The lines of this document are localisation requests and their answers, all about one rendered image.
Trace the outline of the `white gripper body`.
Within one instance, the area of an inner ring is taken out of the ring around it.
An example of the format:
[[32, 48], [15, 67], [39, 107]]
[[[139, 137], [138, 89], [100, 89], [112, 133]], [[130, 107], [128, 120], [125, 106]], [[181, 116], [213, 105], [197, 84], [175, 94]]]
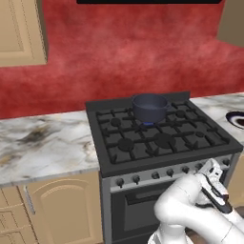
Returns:
[[206, 175], [212, 183], [218, 182], [223, 174], [220, 165], [213, 158], [208, 159], [198, 172]]

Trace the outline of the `beige wall cupboard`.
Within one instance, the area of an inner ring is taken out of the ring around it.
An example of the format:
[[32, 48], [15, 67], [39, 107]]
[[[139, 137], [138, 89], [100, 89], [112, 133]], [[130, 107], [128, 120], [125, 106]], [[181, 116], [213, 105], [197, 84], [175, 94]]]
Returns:
[[244, 0], [225, 0], [217, 39], [244, 48]]
[[45, 65], [48, 54], [42, 0], [0, 0], [0, 67]]

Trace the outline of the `beige base cupboard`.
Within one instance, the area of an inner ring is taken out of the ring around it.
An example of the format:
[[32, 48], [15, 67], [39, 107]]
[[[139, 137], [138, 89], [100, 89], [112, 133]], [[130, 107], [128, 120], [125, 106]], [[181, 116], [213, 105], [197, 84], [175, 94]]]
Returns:
[[230, 202], [234, 207], [244, 206], [244, 153], [232, 166], [232, 175], [228, 185]]

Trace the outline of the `beige arched cupboard door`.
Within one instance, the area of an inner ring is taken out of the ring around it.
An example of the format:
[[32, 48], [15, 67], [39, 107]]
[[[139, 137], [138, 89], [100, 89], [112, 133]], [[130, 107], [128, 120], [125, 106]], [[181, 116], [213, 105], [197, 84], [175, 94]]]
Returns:
[[98, 172], [28, 184], [35, 209], [26, 206], [39, 244], [103, 242]]

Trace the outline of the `black range hood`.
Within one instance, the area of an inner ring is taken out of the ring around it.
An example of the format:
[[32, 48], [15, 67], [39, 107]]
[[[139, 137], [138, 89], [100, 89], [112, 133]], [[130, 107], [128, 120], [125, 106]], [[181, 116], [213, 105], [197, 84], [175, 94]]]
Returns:
[[223, 0], [75, 0], [77, 4], [219, 4]]

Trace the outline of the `beige drawer front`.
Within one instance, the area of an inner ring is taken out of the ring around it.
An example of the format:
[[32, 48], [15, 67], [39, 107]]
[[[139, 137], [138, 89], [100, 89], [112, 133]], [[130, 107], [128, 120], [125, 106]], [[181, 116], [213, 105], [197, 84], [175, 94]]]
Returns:
[[0, 208], [0, 232], [22, 228], [30, 224], [23, 204]]
[[23, 200], [16, 187], [0, 188], [0, 210], [22, 207]]
[[30, 225], [0, 232], [0, 244], [38, 244]]

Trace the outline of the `dark oven door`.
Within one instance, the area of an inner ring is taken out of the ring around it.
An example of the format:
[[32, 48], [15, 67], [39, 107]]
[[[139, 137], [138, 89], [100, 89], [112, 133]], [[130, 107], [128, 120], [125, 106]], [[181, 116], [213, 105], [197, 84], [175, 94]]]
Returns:
[[168, 189], [172, 181], [112, 194], [112, 244], [147, 244], [158, 228], [154, 215], [156, 201], [128, 205], [126, 195]]

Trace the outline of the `dark blue cooking pot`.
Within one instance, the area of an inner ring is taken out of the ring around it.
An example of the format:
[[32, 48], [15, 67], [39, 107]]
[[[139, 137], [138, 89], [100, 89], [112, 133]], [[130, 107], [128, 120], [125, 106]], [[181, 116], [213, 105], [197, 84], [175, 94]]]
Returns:
[[170, 106], [170, 102], [161, 94], [141, 93], [132, 97], [133, 115], [143, 123], [162, 121]]

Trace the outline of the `dark grey stove with oven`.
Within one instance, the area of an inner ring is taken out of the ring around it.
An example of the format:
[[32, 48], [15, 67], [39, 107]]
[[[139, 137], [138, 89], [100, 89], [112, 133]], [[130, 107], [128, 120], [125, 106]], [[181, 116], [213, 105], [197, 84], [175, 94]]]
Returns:
[[[100, 165], [100, 198], [105, 244], [112, 244], [112, 194], [160, 183], [197, 172], [210, 158], [220, 164], [220, 182], [228, 185], [232, 166], [243, 146], [190, 101], [187, 91], [165, 93], [169, 102], [165, 118], [143, 123], [132, 111], [130, 98], [96, 100], [86, 104], [91, 134]], [[230, 166], [222, 160], [230, 159]], [[188, 173], [182, 167], [190, 168]], [[173, 177], [166, 171], [173, 169]], [[159, 179], [152, 173], [158, 172]], [[136, 185], [134, 175], [140, 176]], [[123, 178], [122, 188], [116, 179]]]

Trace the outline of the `white and black bowl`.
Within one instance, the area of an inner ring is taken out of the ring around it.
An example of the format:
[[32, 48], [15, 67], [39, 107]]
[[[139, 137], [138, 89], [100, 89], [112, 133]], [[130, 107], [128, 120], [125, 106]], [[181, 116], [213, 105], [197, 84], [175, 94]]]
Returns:
[[244, 130], [244, 112], [227, 112], [226, 119], [233, 126]]

